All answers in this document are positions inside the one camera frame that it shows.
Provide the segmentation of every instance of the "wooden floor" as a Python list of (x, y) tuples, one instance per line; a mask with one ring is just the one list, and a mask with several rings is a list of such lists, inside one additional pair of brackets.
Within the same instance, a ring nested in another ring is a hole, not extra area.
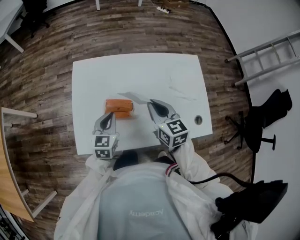
[[(247, 112), (248, 103), (245, 92), (231, 87), (241, 76), (235, 63), (224, 63), (233, 53), (210, 11), (191, 4), (167, 15), (149, 0), (142, 7), (136, 0), (101, 2), (101, 11), (96, 11), (94, 0), (60, 8), (49, 17), (50, 28), (43, 27), (33, 39), (27, 30), (15, 32), (12, 37), (25, 49), (23, 54), (7, 42), (0, 46), (0, 105), (38, 114), (33, 120), (14, 119), (14, 127), (6, 129), (17, 181), (21, 190), (29, 189), (26, 201), (31, 209), (53, 189), (58, 192), (35, 223), (22, 221), (32, 240), (53, 239), (65, 197), (87, 174), (88, 156), (76, 154), (72, 121), (71, 76), (77, 60), (123, 53), (198, 55), (213, 134), (193, 140), (196, 152), (216, 172), (250, 179), (249, 148), (236, 150), (238, 140), (223, 144), (235, 132), (225, 116)], [(139, 151), (155, 157), (158, 150)], [(222, 182), (240, 190), (230, 179)]]

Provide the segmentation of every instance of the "white lab coat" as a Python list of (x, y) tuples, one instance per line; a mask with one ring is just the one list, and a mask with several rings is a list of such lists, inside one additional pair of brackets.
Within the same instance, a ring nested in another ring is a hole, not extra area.
[[(189, 181), (201, 181), (215, 175), (206, 161), (195, 153), (191, 140), (182, 145), (174, 157), (181, 175), (172, 172), (166, 176), (168, 190), (176, 209), (194, 240), (214, 240), (210, 225), (220, 219), (215, 205), (217, 197), (227, 197), (232, 190), (220, 184), (220, 179), (196, 186)], [(110, 162), (90, 156), (86, 161), (88, 175), (66, 197), (57, 222), (54, 240), (96, 240), (98, 232), (101, 192), (116, 177)], [(254, 240), (257, 224), (242, 221), (230, 233), (233, 240)]]

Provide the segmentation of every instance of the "black chair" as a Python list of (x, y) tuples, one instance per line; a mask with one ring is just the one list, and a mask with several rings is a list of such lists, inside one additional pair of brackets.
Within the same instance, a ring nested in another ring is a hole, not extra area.
[(34, 37), (34, 32), (38, 30), (41, 25), (45, 25), (47, 28), (50, 27), (46, 23), (46, 18), (49, 15), (48, 13), (43, 13), (47, 8), (47, 0), (22, 0), (27, 12), (26, 16), (23, 17), (22, 13), (19, 14), (19, 17), (23, 19), (21, 27), (27, 27), (31, 31), (31, 38)]
[(281, 92), (275, 90), (269, 99), (259, 107), (251, 107), (248, 116), (244, 118), (243, 112), (239, 112), (240, 123), (237, 123), (231, 117), (226, 116), (238, 129), (237, 133), (224, 144), (228, 144), (237, 136), (240, 136), (240, 150), (243, 147), (243, 140), (246, 140), (248, 147), (255, 153), (259, 151), (261, 142), (272, 143), (272, 149), (275, 150), (276, 136), (273, 139), (262, 138), (263, 128), (271, 125), (273, 122), (287, 115), (287, 111), (292, 108), (292, 100), (289, 91)]

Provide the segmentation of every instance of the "metal ladder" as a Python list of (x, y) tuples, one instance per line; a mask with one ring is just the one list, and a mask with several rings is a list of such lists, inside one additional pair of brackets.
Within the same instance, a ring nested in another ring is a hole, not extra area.
[[(243, 74), (244, 74), (244, 78), (242, 80), (234, 83), (233, 86), (241, 85), (241, 84), (246, 83), (246, 82), (248, 82), (248, 81), (250, 81), (250, 80), (252, 80), (254, 78), (262, 76), (262, 75), (264, 75), (266, 73), (269, 73), (269, 72), (272, 72), (272, 71), (277, 70), (279, 68), (283, 68), (285, 66), (288, 66), (288, 65), (291, 65), (293, 63), (299, 62), (300, 61), (300, 56), (298, 56), (296, 54), (295, 49), (294, 49), (294, 47), (293, 47), (293, 45), (291, 43), (291, 39), (296, 38), (296, 37), (300, 37), (300, 30), (292, 32), (292, 33), (290, 33), (288, 35), (285, 35), (283, 37), (276, 38), (276, 39), (274, 39), (272, 41), (269, 41), (267, 43), (261, 44), (261, 45), (259, 45), (257, 47), (251, 48), (250, 50), (247, 50), (247, 51), (244, 51), (244, 52), (242, 52), (242, 53), (240, 53), (238, 55), (235, 55), (232, 58), (226, 59), (225, 62), (231, 62), (232, 60), (237, 59), (240, 62), (240, 66), (241, 66)], [(292, 58), (292, 59), (290, 59), (290, 60), (281, 62), (280, 57), (279, 57), (279, 55), (278, 55), (278, 53), (277, 53), (277, 51), (275, 49), (275, 45), (278, 45), (278, 44), (286, 42), (286, 41), (289, 42), (289, 44), (290, 44), (290, 46), (292, 48), (292, 51), (293, 51), (295, 57)], [(273, 49), (273, 51), (274, 51), (274, 53), (276, 55), (276, 58), (278, 60), (278, 64), (276, 64), (274, 66), (271, 66), (271, 67), (269, 67), (267, 69), (264, 69), (262, 61), (261, 61), (261, 59), (260, 59), (260, 57), (258, 55), (258, 52), (261, 51), (261, 50), (267, 49), (267, 48), (272, 48)], [(251, 55), (253, 53), (255, 53), (256, 57), (258, 58), (259, 65), (260, 65), (260, 67), (261, 67), (262, 70), (260, 72), (258, 72), (258, 73), (255, 73), (255, 74), (253, 74), (251, 76), (248, 76), (242, 58), (246, 57), (246, 56), (249, 56), (249, 55)]]

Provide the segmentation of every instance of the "power strip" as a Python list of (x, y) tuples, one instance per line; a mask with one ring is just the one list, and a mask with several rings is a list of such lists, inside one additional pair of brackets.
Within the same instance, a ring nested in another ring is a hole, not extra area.
[(167, 14), (169, 14), (170, 13), (170, 10), (167, 10), (167, 9), (162, 9), (161, 7), (157, 7), (156, 8), (158, 11), (161, 11), (161, 12), (163, 12), (163, 13), (167, 13)]

